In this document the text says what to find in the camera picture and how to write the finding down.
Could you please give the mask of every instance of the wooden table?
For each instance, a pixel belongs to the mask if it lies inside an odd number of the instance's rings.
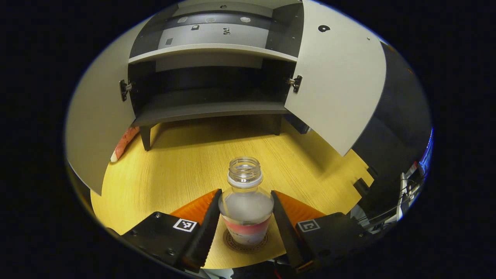
[[[162,123],[152,129],[151,141],[145,152],[136,137],[117,163],[109,163],[102,195],[91,192],[98,219],[121,235],[154,211],[170,213],[216,188],[228,189],[228,164],[238,156],[260,161],[265,189],[325,214],[347,213],[360,199],[353,183],[373,182],[353,150],[341,157],[314,131],[301,135],[285,120],[279,136],[243,117]],[[255,253],[229,248],[225,231],[219,220],[205,268],[242,267],[286,253],[273,217],[267,244]]]

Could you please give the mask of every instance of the circular coaster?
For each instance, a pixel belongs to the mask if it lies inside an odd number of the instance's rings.
[[[239,252],[244,252],[244,253],[251,253],[251,252],[257,252],[259,251],[260,249],[262,249],[265,244],[267,243],[267,234],[265,234],[265,236],[263,237],[263,240],[262,242],[260,242],[258,245],[256,246],[253,246],[253,247],[245,247],[243,245],[240,245],[238,243],[236,243],[233,239],[233,236],[231,235],[231,233],[226,230],[227,233],[225,234],[225,237],[224,237],[224,240],[226,241],[226,244],[231,247],[232,249],[236,250],[236,251],[239,251]]]

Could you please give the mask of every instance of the cabinet hinge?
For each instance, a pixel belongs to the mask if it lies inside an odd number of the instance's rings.
[[[293,86],[293,92],[298,93],[300,89],[300,84],[302,84],[303,77],[301,75],[297,76],[295,79],[288,78],[286,83],[291,84]]]
[[[121,88],[121,98],[124,101],[127,100],[127,93],[132,89],[132,84],[126,84],[124,80],[119,81],[119,87]]]

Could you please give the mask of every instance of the black background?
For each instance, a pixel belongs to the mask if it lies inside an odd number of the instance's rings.
[[[488,6],[442,1],[333,1],[393,45],[428,93],[434,155],[424,192],[364,253],[316,278],[470,276],[490,269]],[[155,1],[11,1],[4,76],[5,265],[17,276],[174,278],[115,241],[80,206],[65,174],[62,129],[72,92],[120,34],[167,5]]]

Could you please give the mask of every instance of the dark shelf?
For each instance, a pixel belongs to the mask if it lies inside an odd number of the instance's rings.
[[[206,117],[286,113],[289,111],[281,100],[257,88],[189,89],[152,97],[133,126]]]

